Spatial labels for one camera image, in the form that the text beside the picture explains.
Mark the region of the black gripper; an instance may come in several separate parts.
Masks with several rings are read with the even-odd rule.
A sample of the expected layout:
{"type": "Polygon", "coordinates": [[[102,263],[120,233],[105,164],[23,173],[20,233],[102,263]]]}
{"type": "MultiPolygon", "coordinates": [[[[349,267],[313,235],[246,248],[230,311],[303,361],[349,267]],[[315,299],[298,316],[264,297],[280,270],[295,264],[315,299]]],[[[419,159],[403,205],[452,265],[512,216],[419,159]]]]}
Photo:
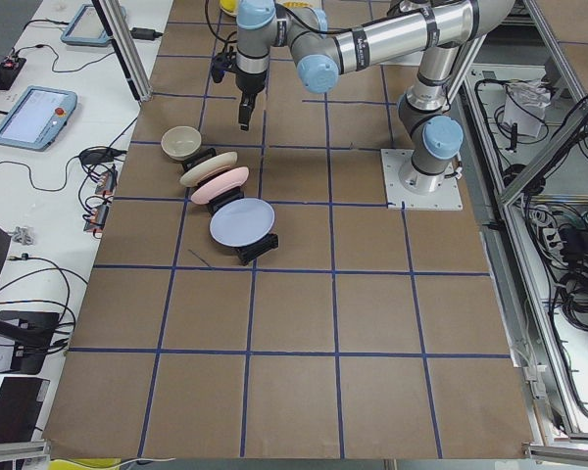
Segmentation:
{"type": "Polygon", "coordinates": [[[241,123],[242,130],[250,128],[250,121],[255,110],[256,98],[265,89],[267,72],[249,73],[239,70],[235,82],[241,92],[238,106],[238,123],[241,123]]]}

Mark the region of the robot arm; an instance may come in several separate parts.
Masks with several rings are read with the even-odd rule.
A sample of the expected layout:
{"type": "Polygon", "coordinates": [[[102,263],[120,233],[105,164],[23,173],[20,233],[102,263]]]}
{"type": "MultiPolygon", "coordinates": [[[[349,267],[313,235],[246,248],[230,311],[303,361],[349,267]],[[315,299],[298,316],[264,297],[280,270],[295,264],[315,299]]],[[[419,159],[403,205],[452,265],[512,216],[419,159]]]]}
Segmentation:
{"type": "Polygon", "coordinates": [[[427,195],[441,185],[464,132],[445,116],[447,84],[460,48],[485,36],[509,14],[511,1],[394,1],[385,18],[330,31],[324,11],[290,10],[273,1],[241,1],[232,66],[241,92],[238,122],[247,130],[264,90],[270,50],[286,47],[310,93],[332,90],[340,76],[420,52],[416,81],[398,103],[399,118],[414,144],[399,170],[408,191],[427,195]]]}

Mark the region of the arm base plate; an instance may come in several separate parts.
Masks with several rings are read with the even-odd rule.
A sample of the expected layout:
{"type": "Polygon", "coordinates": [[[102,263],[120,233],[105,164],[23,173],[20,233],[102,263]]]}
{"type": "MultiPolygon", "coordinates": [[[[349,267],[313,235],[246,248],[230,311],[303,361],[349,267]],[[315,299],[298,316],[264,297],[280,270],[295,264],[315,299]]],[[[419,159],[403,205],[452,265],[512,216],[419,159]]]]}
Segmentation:
{"type": "Polygon", "coordinates": [[[451,163],[438,175],[413,167],[411,149],[382,149],[386,205],[391,210],[457,212],[464,208],[451,163]]]}

